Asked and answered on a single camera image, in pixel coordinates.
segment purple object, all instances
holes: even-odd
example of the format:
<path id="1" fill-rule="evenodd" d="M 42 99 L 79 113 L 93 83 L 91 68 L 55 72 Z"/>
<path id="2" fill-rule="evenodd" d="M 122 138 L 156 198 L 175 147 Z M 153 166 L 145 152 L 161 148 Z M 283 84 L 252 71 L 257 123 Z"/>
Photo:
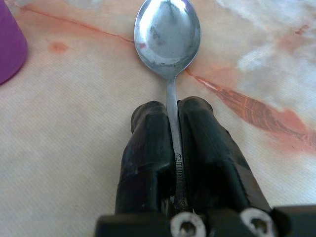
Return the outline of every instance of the purple object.
<path id="1" fill-rule="evenodd" d="M 10 79 L 23 65 L 27 43 L 9 8 L 0 0 L 0 84 Z"/>

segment table surface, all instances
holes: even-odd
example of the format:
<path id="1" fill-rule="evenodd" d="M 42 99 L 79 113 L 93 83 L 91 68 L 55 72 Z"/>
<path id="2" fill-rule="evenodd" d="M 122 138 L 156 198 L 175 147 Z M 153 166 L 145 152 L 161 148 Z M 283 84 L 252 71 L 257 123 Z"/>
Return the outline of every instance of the table surface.
<path id="1" fill-rule="evenodd" d="M 7 1 L 29 56 L 0 86 L 0 236 L 90 237 L 132 112 L 166 102 L 134 48 L 142 0 L 26 2 Z M 316 1 L 192 2 L 202 41 L 179 99 L 213 106 L 271 206 L 316 203 Z"/>

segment spoon handle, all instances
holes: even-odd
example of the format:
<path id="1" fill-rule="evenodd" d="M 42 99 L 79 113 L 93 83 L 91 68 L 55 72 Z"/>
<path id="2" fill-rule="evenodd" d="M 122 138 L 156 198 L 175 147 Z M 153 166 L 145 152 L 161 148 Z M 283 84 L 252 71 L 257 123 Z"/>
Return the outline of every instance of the spoon handle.
<path id="1" fill-rule="evenodd" d="M 178 119 L 178 104 L 175 80 L 167 83 L 167 112 L 170 122 L 172 144 L 176 163 L 176 192 L 174 205 L 177 211 L 187 211 L 186 182 L 184 175 L 184 161 L 182 156 L 181 136 Z"/>

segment stainless steel spoon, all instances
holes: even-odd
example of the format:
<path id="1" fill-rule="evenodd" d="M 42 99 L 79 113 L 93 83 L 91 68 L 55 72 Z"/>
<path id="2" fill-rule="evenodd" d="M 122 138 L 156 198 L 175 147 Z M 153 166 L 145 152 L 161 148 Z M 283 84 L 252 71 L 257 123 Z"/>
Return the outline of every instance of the stainless steel spoon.
<path id="1" fill-rule="evenodd" d="M 167 84 L 167 112 L 176 162 L 177 211 L 188 210 L 186 182 L 178 122 L 175 79 L 195 58 L 200 45 L 198 16 L 189 0 L 146 0 L 134 30 L 141 60 Z"/>

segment red stain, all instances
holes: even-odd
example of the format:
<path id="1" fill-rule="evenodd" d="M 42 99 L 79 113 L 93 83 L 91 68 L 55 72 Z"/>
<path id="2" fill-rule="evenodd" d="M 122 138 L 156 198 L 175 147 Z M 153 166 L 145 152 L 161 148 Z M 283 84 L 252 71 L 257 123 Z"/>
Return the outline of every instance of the red stain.
<path id="1" fill-rule="evenodd" d="M 195 76 L 189 69 L 186 69 L 186 72 L 214 92 L 247 123 L 271 133 L 283 144 L 290 145 L 296 151 L 316 151 L 316 132 L 307 130 L 293 111 L 279 112 L 258 100 Z"/>
<path id="2" fill-rule="evenodd" d="M 304 25 L 301 28 L 299 28 L 297 31 L 295 31 L 295 34 L 297 35 L 302 35 L 305 30 L 307 30 L 309 28 L 309 25 Z"/>
<path id="3" fill-rule="evenodd" d="M 96 28 L 94 26 L 91 26 L 89 24 L 86 24 L 86 23 L 83 23 L 83 22 L 78 22 L 78 21 L 75 21 L 75 20 L 72 20 L 72 19 L 66 19 L 66 18 L 62 18 L 62 17 L 57 17 L 57 16 L 54 16 L 54 15 L 50 15 L 50 14 L 48 14 L 46 12 L 42 12 L 42 11 L 38 10 L 35 6 L 33 6 L 33 4 L 31 4 L 31 3 L 27 4 L 27 5 L 23 6 L 23 7 L 20 7 L 20 6 L 17 5 L 17 7 L 20 8 L 21 10 L 24 10 L 24 11 L 33 12 L 33 13 L 36 13 L 36 14 L 39 14 L 39 15 L 42 15 L 42 16 L 47 16 L 47 17 L 54 18 L 54 19 L 57 19 L 57 20 L 60 20 L 60 21 L 76 24 L 78 26 L 81 26 L 83 28 L 86 28 L 86 29 L 89 29 L 89 30 L 92 30 L 92 31 L 96 31 L 96 32 L 99 32 L 99 33 L 102 33 L 102 34 L 106 34 L 106 35 L 109 35 L 109 36 L 113 36 L 113 37 L 119 38 L 119 39 L 121 39 L 121 40 L 123 40 L 125 42 L 134 43 L 133 40 L 124 38 L 123 36 L 120 36 L 120 35 L 116 35 L 116 34 L 112 34 L 112 33 L 103 31 L 103 30 L 98 29 L 98 28 Z"/>
<path id="4" fill-rule="evenodd" d="M 49 45 L 48 50 L 52 53 L 64 53 L 69 49 L 69 47 L 67 45 L 65 45 L 62 42 L 53 42 Z"/>
<path id="5" fill-rule="evenodd" d="M 141 43 L 141 44 L 139 44 L 139 47 L 140 47 L 140 48 L 145 48 L 145 47 L 146 47 L 146 44 L 145 44 L 145 43 Z"/>

